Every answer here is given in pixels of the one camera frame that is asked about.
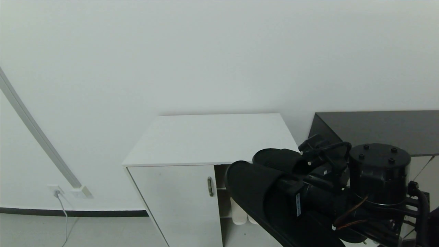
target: open shelf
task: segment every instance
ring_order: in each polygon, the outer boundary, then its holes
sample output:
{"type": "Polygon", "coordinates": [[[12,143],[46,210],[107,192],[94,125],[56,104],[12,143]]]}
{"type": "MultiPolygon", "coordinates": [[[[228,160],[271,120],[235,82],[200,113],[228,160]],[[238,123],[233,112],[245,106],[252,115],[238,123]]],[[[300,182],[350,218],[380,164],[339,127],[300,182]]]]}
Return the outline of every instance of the open shelf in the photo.
{"type": "Polygon", "coordinates": [[[218,190],[218,208],[220,218],[232,218],[232,206],[227,190],[218,190]]]}
{"type": "Polygon", "coordinates": [[[215,165],[215,179],[217,190],[226,189],[226,184],[224,181],[228,167],[229,165],[215,165]]]}
{"type": "Polygon", "coordinates": [[[222,218],[221,233],[224,247],[277,246],[273,245],[276,241],[267,231],[249,221],[243,225],[235,225],[231,218],[222,218]]]}

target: black baseboard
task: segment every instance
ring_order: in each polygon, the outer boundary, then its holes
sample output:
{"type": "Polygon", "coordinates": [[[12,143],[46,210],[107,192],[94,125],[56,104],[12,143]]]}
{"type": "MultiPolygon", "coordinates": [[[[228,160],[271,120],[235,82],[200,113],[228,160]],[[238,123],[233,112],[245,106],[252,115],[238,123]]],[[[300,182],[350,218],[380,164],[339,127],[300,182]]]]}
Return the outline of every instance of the black baseboard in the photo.
{"type": "MultiPolygon", "coordinates": [[[[65,216],[62,210],[21,209],[0,207],[2,214],[22,214],[40,216],[65,216]]],[[[145,210],[138,211],[66,211],[69,217],[148,217],[145,210]]]]}

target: table top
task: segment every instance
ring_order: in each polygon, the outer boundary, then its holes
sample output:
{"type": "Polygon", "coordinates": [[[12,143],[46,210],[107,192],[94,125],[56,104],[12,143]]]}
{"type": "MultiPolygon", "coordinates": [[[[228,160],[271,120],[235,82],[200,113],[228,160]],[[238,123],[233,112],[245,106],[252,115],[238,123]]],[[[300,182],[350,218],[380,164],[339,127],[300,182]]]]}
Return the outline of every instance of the table top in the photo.
{"type": "Polygon", "coordinates": [[[231,164],[265,148],[298,151],[282,116],[159,116],[123,161],[125,167],[231,164]]]}
{"type": "Polygon", "coordinates": [[[353,146],[386,143],[411,156],[439,154],[439,111],[316,113],[343,141],[353,146]]]}

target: orange wire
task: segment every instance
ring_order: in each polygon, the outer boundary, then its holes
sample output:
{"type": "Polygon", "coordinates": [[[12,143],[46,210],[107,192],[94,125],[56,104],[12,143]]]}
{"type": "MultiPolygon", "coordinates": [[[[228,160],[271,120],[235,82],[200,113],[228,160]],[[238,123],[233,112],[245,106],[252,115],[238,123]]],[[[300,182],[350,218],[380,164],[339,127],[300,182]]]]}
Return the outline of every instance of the orange wire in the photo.
{"type": "Polygon", "coordinates": [[[367,221],[367,220],[354,221],[354,222],[348,223],[348,224],[346,224],[346,225],[342,225],[342,226],[337,227],[337,230],[340,230],[340,229],[342,229],[342,228],[345,228],[345,227],[348,227],[348,226],[351,226],[351,225],[360,224],[360,223],[363,223],[363,222],[366,222],[366,221],[367,221]]]}
{"type": "Polygon", "coordinates": [[[355,205],[353,208],[347,210],[344,214],[342,214],[340,217],[338,217],[335,221],[334,221],[334,226],[337,226],[340,224],[340,222],[342,220],[344,220],[350,213],[352,213],[354,210],[356,210],[359,206],[361,206],[361,204],[363,204],[367,199],[369,198],[369,196],[365,196],[363,198],[363,200],[361,200],[357,205],[355,205]]]}

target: black cable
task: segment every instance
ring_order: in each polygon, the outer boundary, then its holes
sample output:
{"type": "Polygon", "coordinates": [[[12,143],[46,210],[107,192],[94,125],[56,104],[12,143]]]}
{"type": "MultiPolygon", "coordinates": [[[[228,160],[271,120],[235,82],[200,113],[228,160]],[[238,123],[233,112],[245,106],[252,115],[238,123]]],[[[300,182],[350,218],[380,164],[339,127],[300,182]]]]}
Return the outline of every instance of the black cable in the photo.
{"type": "Polygon", "coordinates": [[[333,150],[339,147],[346,147],[346,153],[345,153],[345,159],[348,157],[349,155],[349,151],[351,151],[352,148],[352,144],[350,142],[338,142],[338,143],[334,143],[322,148],[318,148],[316,149],[317,152],[325,152],[325,151],[329,151],[329,150],[333,150]]]}
{"type": "Polygon", "coordinates": [[[419,205],[421,210],[421,217],[419,220],[419,229],[416,231],[418,234],[419,245],[422,247],[430,247],[427,240],[427,232],[428,232],[428,215],[430,214],[430,210],[428,210],[428,200],[425,194],[419,189],[414,190],[414,195],[419,199],[419,205]]]}
{"type": "Polygon", "coordinates": [[[413,226],[413,227],[416,226],[415,223],[413,223],[413,222],[411,222],[411,221],[408,221],[408,220],[403,220],[403,222],[406,223],[407,225],[411,225],[411,226],[413,226]]]}

